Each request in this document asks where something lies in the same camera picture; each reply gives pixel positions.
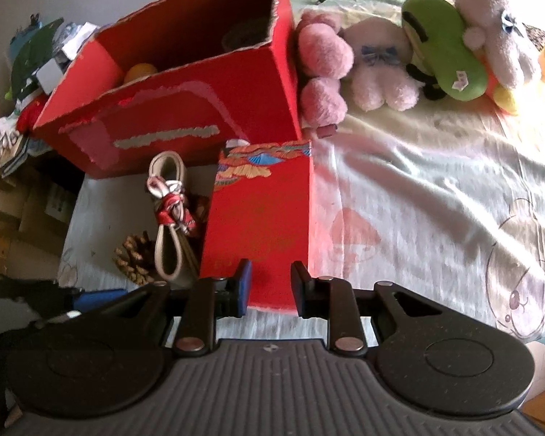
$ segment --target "ribbed gray surface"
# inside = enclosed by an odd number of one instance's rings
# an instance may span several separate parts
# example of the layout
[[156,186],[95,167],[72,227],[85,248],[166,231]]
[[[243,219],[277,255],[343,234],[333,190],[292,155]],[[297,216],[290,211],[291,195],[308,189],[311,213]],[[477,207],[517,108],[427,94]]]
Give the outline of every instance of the ribbed gray surface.
[[359,359],[320,340],[223,340],[212,355],[179,361],[143,402],[107,417],[26,414],[7,436],[424,435],[542,433],[522,415],[448,421],[398,403]]

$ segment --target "red mushroom print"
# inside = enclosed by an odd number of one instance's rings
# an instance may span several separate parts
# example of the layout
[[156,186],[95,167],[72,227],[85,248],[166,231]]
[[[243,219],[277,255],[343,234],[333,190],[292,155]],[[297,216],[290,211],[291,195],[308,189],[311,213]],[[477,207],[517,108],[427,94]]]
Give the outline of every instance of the red mushroom print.
[[354,264],[371,259],[381,242],[369,221],[351,208],[337,213],[330,234],[335,254],[343,256],[343,278],[349,278]]

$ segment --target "metal screw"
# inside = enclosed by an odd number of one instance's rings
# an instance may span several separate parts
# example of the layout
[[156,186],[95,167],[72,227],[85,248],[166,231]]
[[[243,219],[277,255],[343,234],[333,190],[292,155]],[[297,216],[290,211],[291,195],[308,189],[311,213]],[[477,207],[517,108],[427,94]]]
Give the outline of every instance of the metal screw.
[[196,352],[201,351],[204,348],[204,341],[200,338],[180,338],[175,343],[175,347],[184,352]]
[[363,349],[363,341],[353,336],[346,336],[336,340],[335,347],[340,351],[357,352]]

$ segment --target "red cardboard box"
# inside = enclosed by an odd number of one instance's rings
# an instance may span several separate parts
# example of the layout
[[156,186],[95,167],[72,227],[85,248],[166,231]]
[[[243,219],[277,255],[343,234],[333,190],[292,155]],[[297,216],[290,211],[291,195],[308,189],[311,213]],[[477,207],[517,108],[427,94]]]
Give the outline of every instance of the red cardboard box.
[[[85,44],[35,133],[94,178],[145,172],[164,150],[201,165],[227,139],[301,139],[293,27],[289,0],[151,3]],[[141,62],[160,72],[121,85]]]
[[250,259],[248,305],[295,311],[291,264],[308,263],[311,175],[309,142],[225,149],[200,276],[232,276],[240,259]]

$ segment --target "orange ball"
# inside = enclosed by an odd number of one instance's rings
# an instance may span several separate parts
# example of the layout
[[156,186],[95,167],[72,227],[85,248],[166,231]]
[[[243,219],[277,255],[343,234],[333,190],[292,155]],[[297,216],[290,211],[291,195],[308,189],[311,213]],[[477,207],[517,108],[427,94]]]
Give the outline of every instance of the orange ball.
[[129,82],[133,82],[134,80],[137,80],[138,78],[147,77],[148,75],[153,75],[153,74],[157,74],[157,69],[153,65],[135,64],[125,74],[123,83],[128,84]]

